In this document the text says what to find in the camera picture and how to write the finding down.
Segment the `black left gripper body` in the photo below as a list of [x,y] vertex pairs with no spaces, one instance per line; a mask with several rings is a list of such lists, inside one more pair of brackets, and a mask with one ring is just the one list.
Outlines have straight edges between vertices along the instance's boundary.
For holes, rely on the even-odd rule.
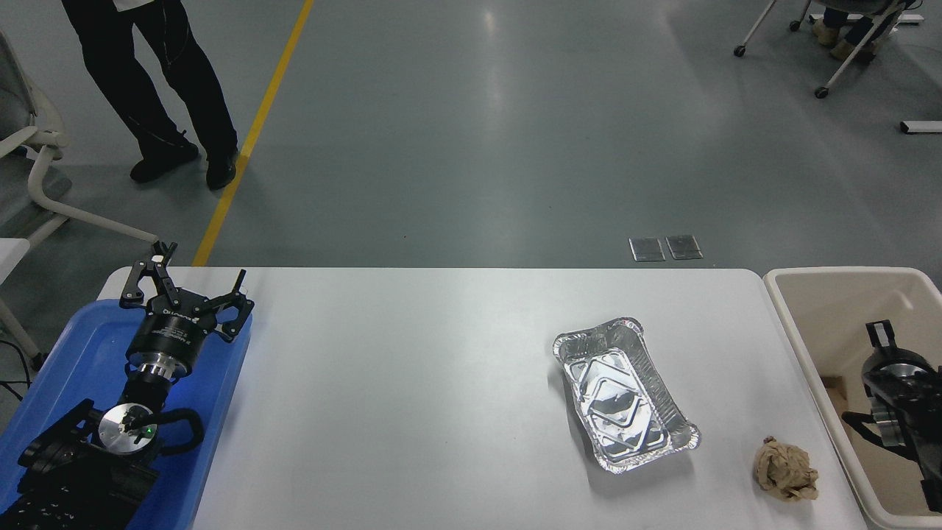
[[203,342],[215,328],[216,317],[208,310],[194,310],[208,301],[205,295],[180,291],[175,298],[180,302],[178,306],[171,305],[165,296],[147,301],[144,321],[127,350],[131,365],[142,365],[158,353],[173,358],[180,367],[196,365]]

